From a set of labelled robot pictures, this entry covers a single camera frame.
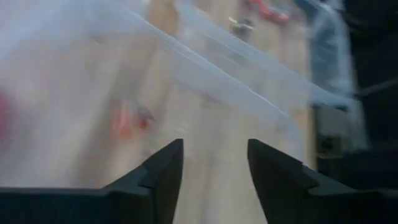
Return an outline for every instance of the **orange object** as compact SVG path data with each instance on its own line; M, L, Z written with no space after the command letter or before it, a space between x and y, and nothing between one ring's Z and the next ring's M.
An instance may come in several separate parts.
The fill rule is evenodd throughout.
M262 0L245 0L245 1L257 4L261 17L269 21L276 22L278 24L285 24L290 19L290 16L288 14L280 13L274 9L271 9L269 6L266 6Z
M148 121L146 121L145 119L140 119L138 121L138 126L141 129L147 129L148 128Z
M113 111L111 132L116 139L120 140L133 137L132 114L129 110L116 109Z

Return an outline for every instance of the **clear plastic sheet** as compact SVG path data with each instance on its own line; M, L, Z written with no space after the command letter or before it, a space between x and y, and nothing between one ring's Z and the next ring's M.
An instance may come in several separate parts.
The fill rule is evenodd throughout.
M314 104L346 106L353 148L366 149L342 19L312 0L261 2L283 3L290 20L278 24L264 19L258 9L248 9L246 0L179 0L178 39L292 117ZM241 37L230 17L249 18L252 30Z
M5 0L0 2L0 57L27 34L56 14L64 0Z
M65 2L0 70L12 118L0 152L2 186L99 188L184 138L175 223L265 223L247 140L305 160L287 114L115 2ZM145 106L155 122L119 141L112 111L125 100Z

